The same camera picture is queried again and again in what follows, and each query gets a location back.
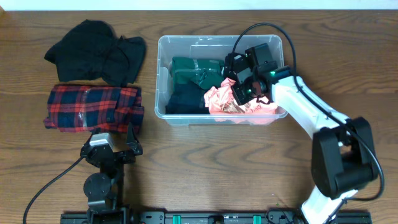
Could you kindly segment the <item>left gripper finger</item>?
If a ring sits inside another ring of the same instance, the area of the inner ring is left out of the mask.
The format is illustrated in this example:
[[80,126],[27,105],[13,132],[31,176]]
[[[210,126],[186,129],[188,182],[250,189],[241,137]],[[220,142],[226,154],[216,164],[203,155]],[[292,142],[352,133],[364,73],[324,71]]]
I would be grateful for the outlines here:
[[130,122],[127,127],[126,133],[126,144],[129,146],[130,149],[140,149],[141,144],[139,143],[138,139],[136,138],[134,132],[134,125]]
[[95,134],[99,134],[99,133],[100,133],[100,128],[96,128],[96,129],[92,130],[91,136],[90,136],[89,140],[91,140],[91,138],[92,138]]

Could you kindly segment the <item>dark green garment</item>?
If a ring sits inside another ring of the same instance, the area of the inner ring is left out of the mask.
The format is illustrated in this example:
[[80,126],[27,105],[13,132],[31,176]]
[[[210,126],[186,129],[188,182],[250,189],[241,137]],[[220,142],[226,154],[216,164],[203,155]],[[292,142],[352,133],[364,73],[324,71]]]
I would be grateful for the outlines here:
[[221,85],[223,68],[223,60],[173,57],[170,74],[175,86],[193,83],[202,90],[209,90]]

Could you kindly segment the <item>pink shirt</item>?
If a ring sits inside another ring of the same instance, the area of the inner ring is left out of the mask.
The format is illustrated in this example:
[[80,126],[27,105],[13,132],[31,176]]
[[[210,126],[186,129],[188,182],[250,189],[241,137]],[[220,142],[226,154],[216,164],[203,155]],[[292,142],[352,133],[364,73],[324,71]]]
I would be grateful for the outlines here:
[[235,81],[226,78],[221,86],[213,86],[204,94],[205,107],[209,113],[221,116],[217,122],[232,121],[236,124],[270,124],[279,118],[279,108],[275,103],[267,105],[269,99],[264,96],[249,100],[244,105],[238,105],[233,96],[232,86]]

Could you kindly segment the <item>dark navy garment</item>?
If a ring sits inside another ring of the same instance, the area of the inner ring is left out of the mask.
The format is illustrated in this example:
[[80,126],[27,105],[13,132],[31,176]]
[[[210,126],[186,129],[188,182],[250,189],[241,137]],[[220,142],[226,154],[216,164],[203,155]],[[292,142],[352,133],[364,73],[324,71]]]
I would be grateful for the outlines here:
[[209,114],[205,106],[204,94],[197,84],[175,84],[168,104],[165,106],[166,114]]

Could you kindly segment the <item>black garment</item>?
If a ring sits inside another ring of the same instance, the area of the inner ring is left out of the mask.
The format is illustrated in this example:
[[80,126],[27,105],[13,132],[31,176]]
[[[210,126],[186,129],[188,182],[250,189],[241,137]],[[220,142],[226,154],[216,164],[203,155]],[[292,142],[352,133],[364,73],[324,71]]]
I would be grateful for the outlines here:
[[108,23],[85,20],[49,48],[44,59],[56,66],[61,82],[101,78],[125,87],[135,82],[145,56],[142,37],[117,37]]

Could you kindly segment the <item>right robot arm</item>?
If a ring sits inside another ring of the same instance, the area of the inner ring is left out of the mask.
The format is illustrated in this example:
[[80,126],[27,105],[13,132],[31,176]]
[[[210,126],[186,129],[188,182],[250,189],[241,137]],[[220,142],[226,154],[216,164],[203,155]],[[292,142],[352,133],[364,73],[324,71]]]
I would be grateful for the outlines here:
[[312,139],[311,173],[315,187],[301,205],[296,223],[333,223],[338,210],[368,183],[379,179],[379,198],[385,186],[368,121],[351,119],[314,94],[295,68],[279,67],[269,46],[235,51],[225,58],[223,75],[235,80],[231,87],[237,104],[250,100],[275,103],[286,110]]

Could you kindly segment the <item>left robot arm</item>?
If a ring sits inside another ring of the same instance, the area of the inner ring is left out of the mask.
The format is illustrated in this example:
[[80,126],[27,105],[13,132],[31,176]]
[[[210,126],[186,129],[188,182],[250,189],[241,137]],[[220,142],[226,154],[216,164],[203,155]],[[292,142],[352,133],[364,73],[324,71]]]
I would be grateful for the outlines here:
[[136,156],[143,154],[132,123],[127,127],[126,144],[128,149],[115,152],[111,135],[95,131],[81,149],[80,156],[99,169],[83,186],[88,198],[88,223],[131,221],[130,209],[123,205],[124,166],[135,163]]

